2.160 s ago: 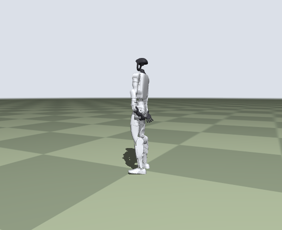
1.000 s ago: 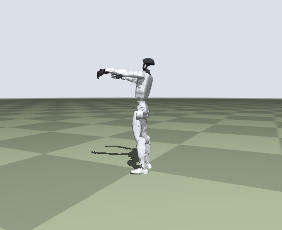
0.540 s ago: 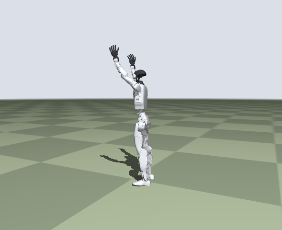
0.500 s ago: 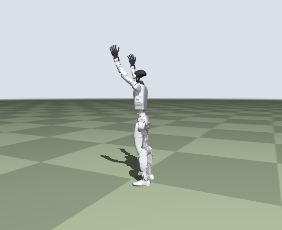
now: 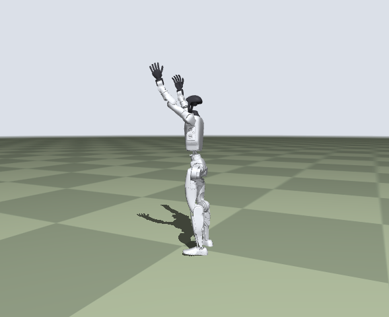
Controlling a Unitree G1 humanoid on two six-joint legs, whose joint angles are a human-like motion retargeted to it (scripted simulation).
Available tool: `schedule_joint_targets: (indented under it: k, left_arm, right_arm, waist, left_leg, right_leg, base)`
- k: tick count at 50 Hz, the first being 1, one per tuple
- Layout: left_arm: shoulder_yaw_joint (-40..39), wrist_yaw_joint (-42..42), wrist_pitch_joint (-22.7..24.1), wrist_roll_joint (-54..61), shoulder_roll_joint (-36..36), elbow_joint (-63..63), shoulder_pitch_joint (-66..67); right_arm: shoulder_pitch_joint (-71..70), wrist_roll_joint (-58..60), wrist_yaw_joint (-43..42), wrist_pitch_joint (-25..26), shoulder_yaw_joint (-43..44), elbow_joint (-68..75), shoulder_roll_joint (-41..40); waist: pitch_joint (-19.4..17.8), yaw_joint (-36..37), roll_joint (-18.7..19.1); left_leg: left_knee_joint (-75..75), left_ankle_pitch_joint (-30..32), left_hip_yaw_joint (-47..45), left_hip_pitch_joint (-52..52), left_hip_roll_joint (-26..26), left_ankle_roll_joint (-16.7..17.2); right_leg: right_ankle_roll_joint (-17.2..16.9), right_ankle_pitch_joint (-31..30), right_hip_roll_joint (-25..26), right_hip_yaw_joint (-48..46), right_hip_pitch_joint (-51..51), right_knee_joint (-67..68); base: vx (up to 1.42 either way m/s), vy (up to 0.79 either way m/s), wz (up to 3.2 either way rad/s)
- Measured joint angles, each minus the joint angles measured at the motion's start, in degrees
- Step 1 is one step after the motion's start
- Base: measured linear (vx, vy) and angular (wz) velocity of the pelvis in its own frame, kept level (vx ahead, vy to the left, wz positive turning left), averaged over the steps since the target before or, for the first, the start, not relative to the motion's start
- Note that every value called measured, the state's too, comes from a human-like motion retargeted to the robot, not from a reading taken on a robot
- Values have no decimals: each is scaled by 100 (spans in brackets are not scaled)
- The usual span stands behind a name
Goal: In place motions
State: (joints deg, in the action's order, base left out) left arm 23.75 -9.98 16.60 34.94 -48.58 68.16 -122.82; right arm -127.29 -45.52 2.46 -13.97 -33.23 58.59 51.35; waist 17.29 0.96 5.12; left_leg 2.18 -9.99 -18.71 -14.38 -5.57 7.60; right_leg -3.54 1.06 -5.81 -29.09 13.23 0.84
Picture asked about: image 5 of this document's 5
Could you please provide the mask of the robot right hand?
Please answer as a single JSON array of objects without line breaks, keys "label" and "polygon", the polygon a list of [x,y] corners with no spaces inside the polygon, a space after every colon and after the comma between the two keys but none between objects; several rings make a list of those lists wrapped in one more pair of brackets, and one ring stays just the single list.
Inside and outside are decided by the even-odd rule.
[{"label": "robot right hand", "polygon": [[[179,76],[179,78],[180,78],[180,80],[179,80],[179,78],[178,78],[178,76]],[[176,75],[176,77],[174,76],[174,78],[175,78],[175,80],[174,80],[174,78],[172,77],[172,79],[173,79],[173,81],[174,81],[174,84],[175,84],[175,87],[177,88],[177,92],[178,91],[182,91],[182,95],[184,95],[184,91],[183,91],[183,89],[182,89],[182,87],[183,87],[183,84],[184,84],[184,79],[182,78],[182,81],[181,81],[181,77],[180,77],[180,75]],[[178,79],[178,80],[177,80]]]}]

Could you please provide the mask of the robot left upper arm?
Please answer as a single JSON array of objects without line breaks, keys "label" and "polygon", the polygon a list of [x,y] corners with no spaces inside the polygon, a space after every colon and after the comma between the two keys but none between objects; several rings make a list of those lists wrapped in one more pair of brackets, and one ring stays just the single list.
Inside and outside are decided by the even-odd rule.
[{"label": "robot left upper arm", "polygon": [[194,123],[196,122],[194,116],[191,113],[185,111],[182,107],[179,107],[177,105],[172,105],[171,103],[169,103],[169,101],[167,102],[167,106],[171,110],[173,110],[176,114],[178,114],[185,123],[194,125]]}]

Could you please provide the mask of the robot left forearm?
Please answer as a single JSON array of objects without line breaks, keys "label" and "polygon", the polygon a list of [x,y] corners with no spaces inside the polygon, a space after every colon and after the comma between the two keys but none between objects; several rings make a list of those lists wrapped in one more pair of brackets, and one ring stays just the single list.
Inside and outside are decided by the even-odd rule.
[{"label": "robot left forearm", "polygon": [[158,85],[158,90],[161,93],[163,99],[165,101],[169,101],[169,103],[171,103],[172,105],[176,105],[177,103],[176,99],[173,98],[171,94],[169,94],[168,91],[165,89],[162,80],[157,81],[157,85]]}]

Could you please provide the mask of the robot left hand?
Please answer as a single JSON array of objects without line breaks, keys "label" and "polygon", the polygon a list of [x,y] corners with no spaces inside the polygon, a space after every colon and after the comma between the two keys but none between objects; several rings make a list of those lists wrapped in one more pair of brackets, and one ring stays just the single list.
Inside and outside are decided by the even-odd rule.
[{"label": "robot left hand", "polygon": [[[151,70],[151,72],[152,72],[152,74],[153,74],[153,77],[156,79],[155,81],[156,81],[156,83],[157,83],[157,81],[159,81],[159,80],[162,80],[162,83],[163,83],[163,85],[164,85],[164,81],[163,81],[163,79],[161,78],[162,77],[162,70],[163,70],[163,65],[162,65],[162,67],[161,67],[161,70],[159,69],[159,63],[157,63],[157,66],[156,66],[156,63],[155,63],[155,68],[154,68],[154,66],[153,66],[153,64],[152,64],[152,67],[153,67],[153,70],[152,70],[152,68],[151,68],[151,66],[149,66],[150,67],[150,70]],[[158,67],[158,69],[157,69],[157,67]],[[156,69],[156,70],[155,70]],[[158,85],[157,85],[158,86]]]}]

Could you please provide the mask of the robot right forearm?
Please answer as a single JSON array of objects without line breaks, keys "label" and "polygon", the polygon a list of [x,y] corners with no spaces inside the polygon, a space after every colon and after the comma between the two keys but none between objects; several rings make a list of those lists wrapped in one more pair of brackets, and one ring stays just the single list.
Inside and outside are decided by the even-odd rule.
[{"label": "robot right forearm", "polygon": [[177,92],[177,95],[178,95],[178,100],[180,101],[180,105],[182,108],[187,108],[188,107],[188,103],[186,102],[185,98],[184,98],[184,95],[182,95],[182,91],[178,91]]}]

